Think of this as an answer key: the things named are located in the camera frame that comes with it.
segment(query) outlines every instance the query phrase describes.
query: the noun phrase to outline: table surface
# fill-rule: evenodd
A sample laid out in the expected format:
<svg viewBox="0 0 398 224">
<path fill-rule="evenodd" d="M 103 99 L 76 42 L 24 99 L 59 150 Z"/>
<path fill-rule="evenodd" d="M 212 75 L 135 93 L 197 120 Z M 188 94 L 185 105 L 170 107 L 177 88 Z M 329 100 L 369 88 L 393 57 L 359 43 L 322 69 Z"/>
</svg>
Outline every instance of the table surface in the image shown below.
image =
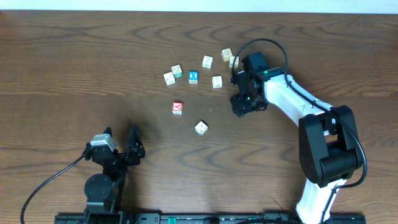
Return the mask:
<svg viewBox="0 0 398 224">
<path fill-rule="evenodd" d="M 137 124 L 146 157 L 127 177 L 123 205 L 135 211 L 291 210 L 302 196 L 298 129 L 278 108 L 238 118 L 228 63 L 249 40 L 267 37 L 289 54 L 309 92 L 354 112 L 368 177 L 339 192 L 334 212 L 368 223 L 398 219 L 398 16 L 165 12 L 0 13 L 0 222 L 18 223 L 27 197 L 74 161 L 109 126 L 120 149 Z M 253 44 L 272 66 L 279 49 Z M 201 67 L 204 55 L 214 58 Z M 163 74 L 181 65 L 167 86 Z M 199 71 L 189 85 L 187 72 Z M 213 89 L 211 78 L 223 77 Z M 183 101 L 183 115 L 171 112 Z M 205 120 L 204 136 L 194 126 Z M 26 223 L 52 223 L 85 208 L 83 186 L 101 167 L 81 161 L 29 204 Z M 357 170 L 349 182 L 361 175 Z"/>
</svg>

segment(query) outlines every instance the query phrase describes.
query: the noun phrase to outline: red cube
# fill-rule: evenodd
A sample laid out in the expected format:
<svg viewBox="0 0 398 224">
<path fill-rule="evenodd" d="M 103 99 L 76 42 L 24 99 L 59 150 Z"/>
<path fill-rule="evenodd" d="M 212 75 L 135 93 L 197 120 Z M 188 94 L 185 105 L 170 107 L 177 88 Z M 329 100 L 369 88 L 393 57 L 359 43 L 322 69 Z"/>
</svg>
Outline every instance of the red cube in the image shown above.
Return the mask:
<svg viewBox="0 0 398 224">
<path fill-rule="evenodd" d="M 173 103 L 173 114 L 182 114 L 182 103 Z"/>
</svg>

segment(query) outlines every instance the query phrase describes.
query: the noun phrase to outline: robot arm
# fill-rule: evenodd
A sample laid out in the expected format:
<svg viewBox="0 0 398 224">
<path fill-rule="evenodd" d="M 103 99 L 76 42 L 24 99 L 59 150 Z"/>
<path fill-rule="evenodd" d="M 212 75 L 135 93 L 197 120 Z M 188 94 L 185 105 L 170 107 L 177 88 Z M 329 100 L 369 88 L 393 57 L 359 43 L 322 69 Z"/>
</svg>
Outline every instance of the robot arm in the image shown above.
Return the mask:
<svg viewBox="0 0 398 224">
<path fill-rule="evenodd" d="M 352 137 L 323 110 L 314 107 L 313 102 L 337 115 L 356 134 L 352 111 L 347 106 L 335 108 L 315 98 L 291 75 L 285 75 L 282 67 L 269 68 L 260 52 L 244 57 L 242 64 L 244 71 L 231 79 L 239 87 L 239 94 L 230 99 L 234 113 L 241 117 L 252 111 L 265 110 L 271 103 L 298 126 L 300 165 L 307 181 L 296 212 L 303 223 L 323 223 L 329 219 L 330 207 L 336 197 L 334 194 L 328 203 L 332 189 L 344 185 L 354 170 L 362 166 L 362 160 Z M 302 98 L 291 86 L 312 102 Z M 329 134 L 337 134 L 337 140 L 326 142 L 325 136 Z"/>
</svg>

